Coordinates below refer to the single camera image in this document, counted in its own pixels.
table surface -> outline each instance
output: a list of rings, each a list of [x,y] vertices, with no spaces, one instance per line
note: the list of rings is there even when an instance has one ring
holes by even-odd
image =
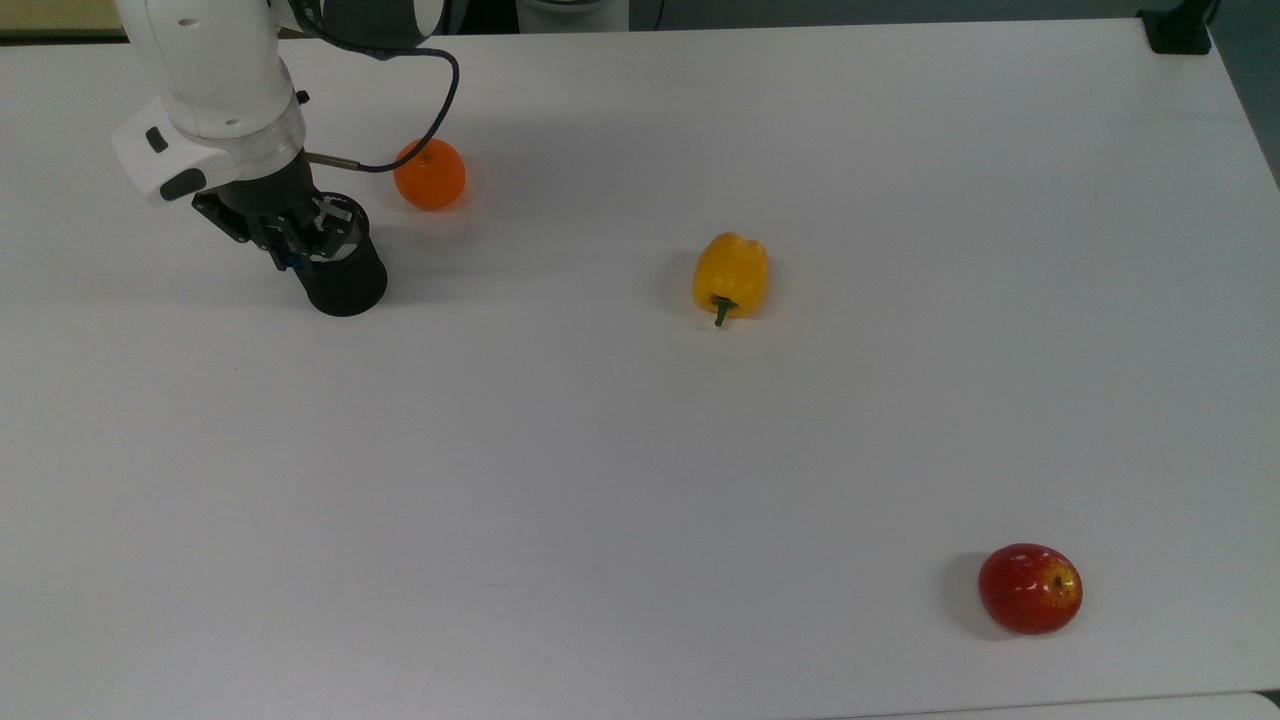
[[[1135,20],[442,38],[468,191],[319,315],[0,49],[0,715],[791,720],[1280,687],[1280,196]],[[389,156],[443,63],[282,45]],[[692,307],[765,242],[762,316]],[[1068,553],[1014,638],[982,557]]]
[[[1039,705],[1001,710],[957,710],[891,715],[897,720],[1276,720],[1280,708],[1253,693],[1208,694]]]

